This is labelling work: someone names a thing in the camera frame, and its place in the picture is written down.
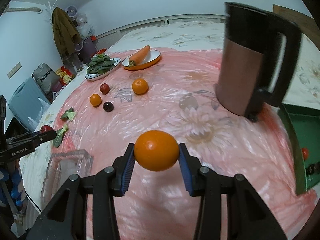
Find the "red and yellow package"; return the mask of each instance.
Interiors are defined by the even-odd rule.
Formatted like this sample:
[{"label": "red and yellow package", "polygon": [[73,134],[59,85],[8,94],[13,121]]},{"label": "red and yellow package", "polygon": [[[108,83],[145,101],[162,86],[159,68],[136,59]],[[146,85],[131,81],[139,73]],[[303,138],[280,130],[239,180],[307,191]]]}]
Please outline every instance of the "red and yellow package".
[{"label": "red and yellow package", "polygon": [[65,66],[62,66],[56,71],[56,74],[60,76],[60,83],[65,86],[70,83],[70,81],[74,78],[73,74],[65,68]]}]

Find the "orange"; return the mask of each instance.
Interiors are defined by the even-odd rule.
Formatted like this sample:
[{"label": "orange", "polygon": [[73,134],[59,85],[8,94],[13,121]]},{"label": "orange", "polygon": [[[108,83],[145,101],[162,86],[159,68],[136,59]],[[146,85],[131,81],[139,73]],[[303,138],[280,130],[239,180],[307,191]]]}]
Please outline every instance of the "orange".
[{"label": "orange", "polygon": [[164,171],[179,158],[179,146],[166,132],[151,130],[140,135],[134,145],[134,157],[149,171]]},{"label": "orange", "polygon": [[90,103],[93,106],[99,106],[102,103],[102,99],[98,94],[90,96]]},{"label": "orange", "polygon": [[132,83],[132,90],[138,95],[147,92],[148,88],[148,83],[142,78],[138,78]]}]

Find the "white pipe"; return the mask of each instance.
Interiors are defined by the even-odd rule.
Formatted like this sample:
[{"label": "white pipe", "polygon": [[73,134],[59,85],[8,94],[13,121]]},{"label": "white pipe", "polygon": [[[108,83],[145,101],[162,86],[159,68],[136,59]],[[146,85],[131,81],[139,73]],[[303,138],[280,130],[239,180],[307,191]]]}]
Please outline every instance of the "white pipe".
[{"label": "white pipe", "polygon": [[36,13],[42,13],[42,9],[38,7],[29,7],[29,8],[6,8],[4,10],[5,12],[36,12]]}]

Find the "orange-rimmed plate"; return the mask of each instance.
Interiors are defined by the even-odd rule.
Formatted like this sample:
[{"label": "orange-rimmed plate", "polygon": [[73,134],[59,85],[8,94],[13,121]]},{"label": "orange-rimmed plate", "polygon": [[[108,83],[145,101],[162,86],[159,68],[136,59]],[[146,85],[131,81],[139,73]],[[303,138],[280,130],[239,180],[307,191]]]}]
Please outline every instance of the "orange-rimmed plate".
[{"label": "orange-rimmed plate", "polygon": [[156,64],[160,59],[161,59],[161,53],[158,50],[155,49],[151,49],[148,52],[148,55],[146,56],[146,58],[142,61],[142,63],[140,65],[134,66],[134,67],[129,67],[129,58],[132,55],[130,55],[129,57],[126,57],[123,61],[122,61],[122,65],[125,69],[127,70],[142,70],[148,67],[151,67],[152,65]]}]

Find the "electric kettle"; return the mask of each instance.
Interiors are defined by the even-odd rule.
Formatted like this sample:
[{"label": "electric kettle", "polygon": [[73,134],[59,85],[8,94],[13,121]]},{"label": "electric kettle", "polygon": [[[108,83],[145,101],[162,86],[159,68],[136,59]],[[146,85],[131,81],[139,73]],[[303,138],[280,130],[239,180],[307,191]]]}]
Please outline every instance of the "electric kettle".
[{"label": "electric kettle", "polygon": [[[225,39],[216,96],[230,112],[255,121],[263,102],[279,106],[297,64],[301,30],[274,13],[227,2]],[[284,57],[272,91],[282,35]]]}]

